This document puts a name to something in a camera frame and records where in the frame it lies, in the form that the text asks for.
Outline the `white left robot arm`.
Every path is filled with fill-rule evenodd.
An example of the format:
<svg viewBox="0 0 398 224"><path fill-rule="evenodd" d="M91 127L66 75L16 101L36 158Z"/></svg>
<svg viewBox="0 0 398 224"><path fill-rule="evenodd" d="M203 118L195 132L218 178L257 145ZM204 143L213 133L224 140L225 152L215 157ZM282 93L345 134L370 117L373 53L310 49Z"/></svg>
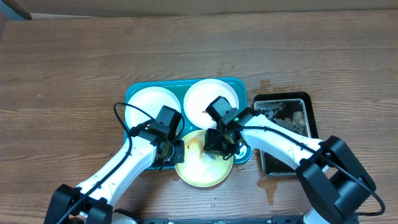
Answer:
<svg viewBox="0 0 398 224"><path fill-rule="evenodd" d="M175 128L140 124L126 131L119 152L98 172L76 187L61 185L52 195L45 223L135 223L114 206L136 177L150 166L182 161L184 143Z"/></svg>

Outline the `pale yellow plate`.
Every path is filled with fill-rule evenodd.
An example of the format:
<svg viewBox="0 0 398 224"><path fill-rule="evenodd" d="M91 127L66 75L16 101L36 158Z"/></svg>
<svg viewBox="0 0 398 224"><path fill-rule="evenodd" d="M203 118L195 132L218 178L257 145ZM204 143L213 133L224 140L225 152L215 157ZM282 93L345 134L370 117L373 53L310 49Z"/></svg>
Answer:
<svg viewBox="0 0 398 224"><path fill-rule="evenodd" d="M200 154L205 145L205 130L197 130L184 136L185 161L177 164L175 170L180 178L186 183L195 187L212 187L221 183L227 178L233 166L233 158L227 161L221 156L209 164L200 159Z"/></svg>

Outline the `yellow green scrubbing sponge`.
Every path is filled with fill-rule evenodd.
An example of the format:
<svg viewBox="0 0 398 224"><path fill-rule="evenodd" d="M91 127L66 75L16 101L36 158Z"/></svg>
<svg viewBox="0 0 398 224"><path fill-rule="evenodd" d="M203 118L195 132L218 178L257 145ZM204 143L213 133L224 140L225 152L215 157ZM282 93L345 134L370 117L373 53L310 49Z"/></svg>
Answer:
<svg viewBox="0 0 398 224"><path fill-rule="evenodd" d="M207 152L202 152L200 154L200 159L203 163L209 164L209 163L212 163L216 159L216 157L213 154L209 154Z"/></svg>

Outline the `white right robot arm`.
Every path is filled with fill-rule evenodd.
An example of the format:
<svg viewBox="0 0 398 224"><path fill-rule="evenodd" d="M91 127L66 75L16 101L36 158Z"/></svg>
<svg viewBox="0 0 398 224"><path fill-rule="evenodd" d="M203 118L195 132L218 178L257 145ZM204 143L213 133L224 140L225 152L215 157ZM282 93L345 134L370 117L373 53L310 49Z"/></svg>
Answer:
<svg viewBox="0 0 398 224"><path fill-rule="evenodd" d="M250 108L236 113L209 113L218 132L205 151L230 156L238 142L264 151L291 167L311 204L300 223L356 223L358 208L370 197L379 200L376 185L348 145L336 136L308 138L276 125Z"/></svg>

